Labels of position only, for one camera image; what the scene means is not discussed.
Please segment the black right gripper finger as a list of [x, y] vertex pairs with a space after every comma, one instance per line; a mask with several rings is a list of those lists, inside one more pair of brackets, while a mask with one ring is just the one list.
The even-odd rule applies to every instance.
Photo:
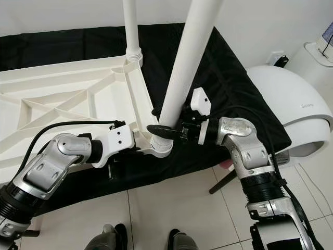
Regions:
[[147, 130], [151, 134], [166, 140], [179, 140], [183, 135], [182, 131], [173, 129], [169, 126], [162, 126], [161, 124], [148, 124]]

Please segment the white plastic table top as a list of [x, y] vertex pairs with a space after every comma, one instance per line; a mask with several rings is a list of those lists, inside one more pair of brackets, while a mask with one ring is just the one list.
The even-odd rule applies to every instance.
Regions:
[[46, 126], [73, 121], [42, 135], [38, 150], [60, 133], [91, 133], [97, 139], [109, 131], [103, 121], [124, 121], [133, 131], [140, 153], [163, 158], [147, 126], [157, 124], [143, 72], [125, 57], [77, 60], [0, 73], [0, 182], [10, 181], [23, 162], [34, 136]]

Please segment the white rounded appliance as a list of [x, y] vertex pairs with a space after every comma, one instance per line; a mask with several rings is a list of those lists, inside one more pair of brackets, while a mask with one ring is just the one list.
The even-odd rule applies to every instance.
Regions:
[[292, 71], [271, 65], [248, 68], [247, 75], [291, 140], [279, 153], [306, 159], [330, 145], [333, 111], [314, 86]]

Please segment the silver robot right leg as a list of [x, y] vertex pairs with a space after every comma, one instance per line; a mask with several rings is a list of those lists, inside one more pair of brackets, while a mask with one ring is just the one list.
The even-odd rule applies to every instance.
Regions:
[[172, 229], [168, 236], [166, 250], [198, 250], [198, 246], [191, 236], [178, 229]]

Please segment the white rounded bin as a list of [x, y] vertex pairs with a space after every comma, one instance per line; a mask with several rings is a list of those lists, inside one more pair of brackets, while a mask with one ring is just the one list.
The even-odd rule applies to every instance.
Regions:
[[333, 44], [321, 45], [321, 41], [302, 44], [286, 67], [314, 86], [326, 102], [333, 103]]

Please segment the white wall socket with plug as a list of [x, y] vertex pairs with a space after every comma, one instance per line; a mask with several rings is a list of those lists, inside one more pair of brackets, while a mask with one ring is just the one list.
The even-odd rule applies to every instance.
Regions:
[[284, 68], [288, 62], [289, 58], [286, 53], [283, 51], [277, 51], [271, 52], [265, 64], [274, 67]]

